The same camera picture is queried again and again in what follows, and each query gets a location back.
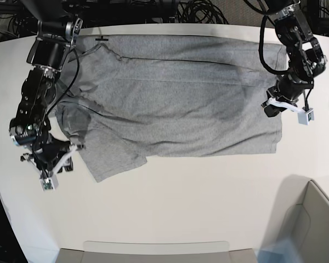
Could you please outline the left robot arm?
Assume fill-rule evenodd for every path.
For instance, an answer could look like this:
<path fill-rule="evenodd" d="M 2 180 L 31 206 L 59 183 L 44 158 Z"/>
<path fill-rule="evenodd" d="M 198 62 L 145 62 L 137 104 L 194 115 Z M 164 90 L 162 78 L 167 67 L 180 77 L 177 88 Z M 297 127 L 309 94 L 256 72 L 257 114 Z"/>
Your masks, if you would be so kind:
<path fill-rule="evenodd" d="M 277 76 L 276 84 L 266 92 L 267 100 L 262 108 L 268 117 L 275 117 L 284 110 L 305 114 L 311 119 L 308 97 L 314 89 L 314 79 L 326 69 L 327 59 L 319 41 L 304 16 L 299 1 L 261 1 L 252 10 L 263 16 L 259 33 L 259 59 L 263 67 Z M 289 57 L 288 69 L 271 68 L 264 58 L 264 34 L 266 22 L 274 25 L 276 36 L 285 46 Z"/>

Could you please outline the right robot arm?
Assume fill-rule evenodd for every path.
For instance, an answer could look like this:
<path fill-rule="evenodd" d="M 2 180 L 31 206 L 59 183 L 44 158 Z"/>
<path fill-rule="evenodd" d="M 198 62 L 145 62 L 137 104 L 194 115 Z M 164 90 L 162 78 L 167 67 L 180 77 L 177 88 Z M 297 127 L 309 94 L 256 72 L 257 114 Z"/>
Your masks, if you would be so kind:
<path fill-rule="evenodd" d="M 23 5 L 38 20 L 38 31 L 27 57 L 33 69 L 22 84 L 9 135 L 16 145 L 30 150 L 21 160 L 32 162 L 46 179 L 63 167 L 73 169 L 71 154 L 76 147 L 51 135 L 48 116 L 60 101 L 55 85 L 68 55 L 75 51 L 83 21 L 68 13 L 61 1 L 23 1 Z"/>

